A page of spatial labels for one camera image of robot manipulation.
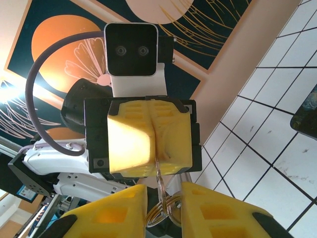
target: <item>camera lens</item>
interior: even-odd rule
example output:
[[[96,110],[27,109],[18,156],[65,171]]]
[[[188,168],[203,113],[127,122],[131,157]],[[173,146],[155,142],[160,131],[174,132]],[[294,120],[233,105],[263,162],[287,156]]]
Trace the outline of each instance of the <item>camera lens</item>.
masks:
[[[119,56],[124,56],[127,53],[127,49],[124,46],[118,46],[115,49],[115,52],[117,53],[117,55]]]
[[[139,55],[146,56],[149,53],[149,49],[146,46],[139,47]]]

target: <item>white tile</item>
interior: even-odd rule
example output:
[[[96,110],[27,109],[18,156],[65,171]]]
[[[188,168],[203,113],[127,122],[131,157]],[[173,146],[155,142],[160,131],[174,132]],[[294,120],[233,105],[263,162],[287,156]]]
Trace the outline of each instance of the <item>white tile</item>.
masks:
[[[237,97],[221,122],[228,128],[233,129],[250,104],[250,100]]]
[[[317,206],[313,205],[290,230],[295,238],[317,238]]]
[[[271,111],[267,106],[251,103],[233,131],[248,143]]]
[[[255,101],[275,107],[300,71],[299,68],[277,68]]]
[[[317,196],[317,141],[298,134],[274,166],[310,196]]]
[[[243,200],[268,168],[269,164],[247,147],[224,179],[233,195]]]
[[[291,118],[274,110],[249,145],[272,163],[296,133],[290,126]]]
[[[305,26],[304,30],[312,29],[317,27],[317,13],[313,15],[313,17],[309,20],[308,24]]]
[[[257,68],[239,95],[254,99],[273,71],[274,68]]]
[[[212,133],[211,137],[205,144],[205,149],[208,151],[210,157],[214,157],[218,149],[224,143],[230,131],[222,124],[219,124]]]
[[[246,144],[243,143],[238,137],[236,137],[234,134],[229,135],[220,150],[213,158],[213,162],[216,164],[222,175],[225,175],[225,173],[245,147]]]
[[[311,201],[278,172],[270,169],[246,202],[267,210],[279,224],[288,228]]]
[[[211,159],[210,159],[209,155],[207,154],[206,150],[204,148],[202,148],[202,167],[203,167],[203,169],[201,171],[189,173],[193,182],[197,181],[198,177],[202,174],[202,172],[207,167],[207,165],[210,161],[211,161]]]
[[[209,163],[205,171],[197,180],[196,184],[214,190],[220,182],[221,176],[212,162]]]
[[[227,188],[226,184],[224,183],[224,181],[222,180],[219,185],[216,187],[215,189],[216,192],[220,192],[224,195],[230,196],[232,197],[229,189]]]
[[[312,17],[317,9],[317,1],[313,0],[306,4],[300,5],[292,17],[289,19],[288,23],[282,30],[280,36],[287,34],[292,34],[294,32],[299,32],[304,29],[305,25]]]
[[[317,68],[305,68],[276,106],[295,113],[317,84]]]
[[[299,33],[277,38],[259,67],[276,67],[298,35]]]
[[[309,60],[307,66],[317,66],[317,54],[314,54],[314,56]]]
[[[317,29],[304,31],[299,35],[278,66],[305,66],[316,50]]]

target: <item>yellow foam pad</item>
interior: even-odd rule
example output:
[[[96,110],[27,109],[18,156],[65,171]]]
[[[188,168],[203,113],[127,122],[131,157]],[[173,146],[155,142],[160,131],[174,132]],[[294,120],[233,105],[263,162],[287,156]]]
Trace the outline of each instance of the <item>yellow foam pad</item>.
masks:
[[[252,216],[266,210],[191,182],[181,192],[183,238],[270,238]]]
[[[162,100],[121,103],[116,116],[108,115],[110,173],[124,177],[162,175],[192,166],[190,113],[181,113]]]
[[[147,187],[135,185],[63,215],[77,221],[64,238],[144,238]]]

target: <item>wall mural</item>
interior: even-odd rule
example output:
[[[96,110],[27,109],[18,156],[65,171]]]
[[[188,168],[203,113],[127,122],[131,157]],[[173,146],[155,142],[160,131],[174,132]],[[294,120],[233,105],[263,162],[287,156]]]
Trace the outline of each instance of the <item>wall mural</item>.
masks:
[[[0,88],[0,136],[26,145],[36,133],[25,107],[28,72],[50,45],[67,36],[103,30],[114,19],[150,22],[160,35],[177,37],[175,53],[208,73],[213,60],[251,0],[29,0],[5,66],[12,74]],[[88,5],[104,11],[100,15]],[[189,99],[203,78],[178,64],[165,66],[168,94]],[[41,123],[52,136],[81,137],[65,128],[60,119],[63,99],[80,78],[104,86],[111,92],[102,38],[69,44],[51,55],[36,78],[35,106]]]

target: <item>camera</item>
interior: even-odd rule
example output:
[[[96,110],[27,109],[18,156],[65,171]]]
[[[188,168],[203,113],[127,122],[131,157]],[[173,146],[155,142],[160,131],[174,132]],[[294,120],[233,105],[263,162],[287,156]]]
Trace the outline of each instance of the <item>camera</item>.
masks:
[[[152,76],[158,64],[158,29],[149,23],[105,26],[106,62],[111,76]]]

